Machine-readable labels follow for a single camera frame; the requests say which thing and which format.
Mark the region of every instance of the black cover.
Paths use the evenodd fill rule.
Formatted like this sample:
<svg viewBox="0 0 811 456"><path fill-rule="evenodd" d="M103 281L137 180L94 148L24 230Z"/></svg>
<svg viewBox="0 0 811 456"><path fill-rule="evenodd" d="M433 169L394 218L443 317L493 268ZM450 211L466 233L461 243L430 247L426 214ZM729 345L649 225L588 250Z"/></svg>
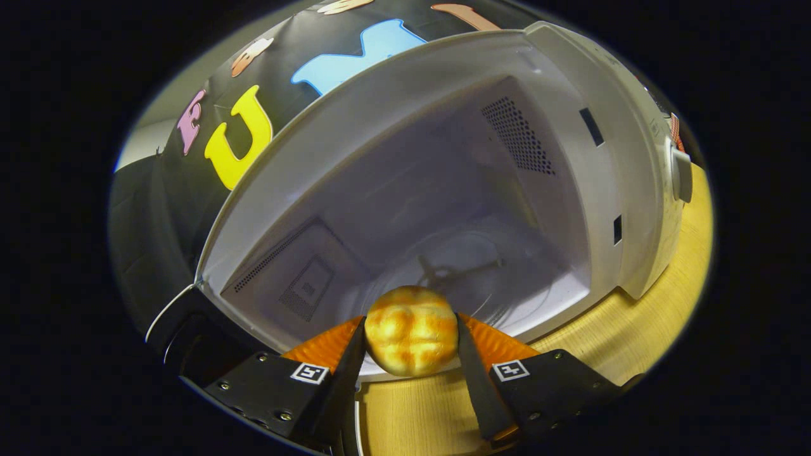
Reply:
<svg viewBox="0 0 811 456"><path fill-rule="evenodd" d="M185 325L194 315L204 316L209 325L216 328L223 337L231 338L240 346L249 351L267 351L276 354L270 347L264 345L228 318L211 302L197 287L184 291L174 303L169 306L161 318L155 321L149 333L147 344L159 351L161 355L169 342L176 337L182 325Z"/></svg>
<svg viewBox="0 0 811 456"><path fill-rule="evenodd" d="M433 11L431 5L441 3L436 0L375 0L337 15L317 12L329 3L307 8L262 34L272 37L273 43L238 77L231 77L231 63L244 49L201 84L206 95L200 101L200 129L186 156L180 131L174 129L160 155L116 173L109 213L110 250L127 308L141 333L146 334L163 307L192 282L208 232L230 193L204 157L205 145L220 123L227 121L225 136L234 153L238 158L247 153L251 136L240 117L231 117L230 111L249 87L260 86L257 99L276 135L318 98L310 85L290 83L293 73L321 54L360 55L362 30L402 19L404 27L426 41L475 31L449 13ZM507 2L465 4L505 29L525 28L542 19ZM178 117L185 109L178 106Z"/></svg>

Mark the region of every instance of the orange letter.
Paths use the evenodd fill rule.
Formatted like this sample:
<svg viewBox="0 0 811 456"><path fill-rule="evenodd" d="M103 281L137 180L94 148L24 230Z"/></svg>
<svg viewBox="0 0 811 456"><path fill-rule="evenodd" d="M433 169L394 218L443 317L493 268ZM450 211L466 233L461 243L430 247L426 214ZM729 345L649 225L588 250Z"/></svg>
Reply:
<svg viewBox="0 0 811 456"><path fill-rule="evenodd" d="M235 78L242 73L242 70L247 68L248 65L253 62L253 59L256 58L257 55L262 54L262 51L268 48L270 44L273 43L273 39L265 40L264 38L260 38L256 40L254 44L252 44L248 49L245 49L245 52L240 54L234 63L231 64L231 77Z"/></svg>
<svg viewBox="0 0 811 456"><path fill-rule="evenodd" d="M232 116L237 114L242 116L248 131L251 132L253 142L247 155L242 160L236 158L231 146L228 144L228 140L225 138L225 122L217 127L205 146L205 157L211 160L214 170L217 171L220 180L229 190L236 187L239 179L245 174L245 171L248 170L256 157L268 146L273 136L270 118L268 118L268 115L256 99L256 91L258 90L258 85L249 88L234 103L234 108L231 110Z"/></svg>
<svg viewBox="0 0 811 456"><path fill-rule="evenodd" d="M431 6L431 9L455 15L457 18L472 25L476 30L501 30L498 25L484 19L476 11L473 11L473 8L470 6L457 5L456 3L440 3Z"/></svg>

